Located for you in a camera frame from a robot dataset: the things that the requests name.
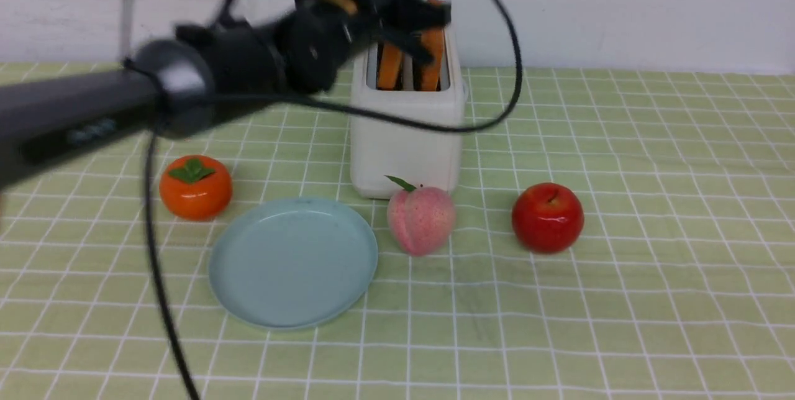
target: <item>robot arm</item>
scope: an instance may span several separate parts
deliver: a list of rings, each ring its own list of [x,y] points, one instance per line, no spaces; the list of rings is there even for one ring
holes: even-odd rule
[[[295,0],[259,26],[177,26],[118,70],[2,86],[0,190],[149,128],[155,116],[166,120],[163,136],[184,139],[280,96],[327,91],[341,66],[379,41],[423,63],[431,57],[412,33],[449,22],[449,6],[423,0]]]

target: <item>toast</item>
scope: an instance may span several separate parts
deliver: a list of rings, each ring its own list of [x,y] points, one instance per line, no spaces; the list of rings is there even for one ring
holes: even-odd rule
[[[439,6],[443,1],[428,0],[428,2]],[[423,31],[420,41],[422,46],[434,56],[434,60],[420,68],[419,82],[415,83],[415,87],[418,91],[437,91],[440,86],[442,60],[445,59],[445,29],[443,27],[427,29]]]
[[[378,89],[392,91],[398,85],[403,52],[391,43],[381,46],[381,58],[378,63]]]

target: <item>orange persimmon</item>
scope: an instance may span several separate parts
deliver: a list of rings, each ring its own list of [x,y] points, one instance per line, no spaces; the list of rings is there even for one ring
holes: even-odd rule
[[[165,169],[160,179],[160,198],[177,217],[207,221],[229,205],[232,177],[221,162],[210,157],[181,157]]]

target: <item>peach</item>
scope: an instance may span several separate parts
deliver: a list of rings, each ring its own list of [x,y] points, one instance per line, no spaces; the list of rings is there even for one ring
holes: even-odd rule
[[[455,205],[449,194],[440,188],[416,188],[392,176],[388,178],[403,187],[389,199],[386,208],[389,230],[397,244],[415,257],[443,247],[455,227]]]

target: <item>white wall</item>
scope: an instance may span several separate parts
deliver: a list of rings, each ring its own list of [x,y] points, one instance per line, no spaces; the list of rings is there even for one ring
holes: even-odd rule
[[[217,0],[137,0],[136,39]],[[488,0],[452,0],[465,65],[509,65]],[[795,72],[795,0],[504,0],[526,64]],[[261,20],[292,0],[245,0]],[[110,60],[119,0],[0,0],[0,60]]]

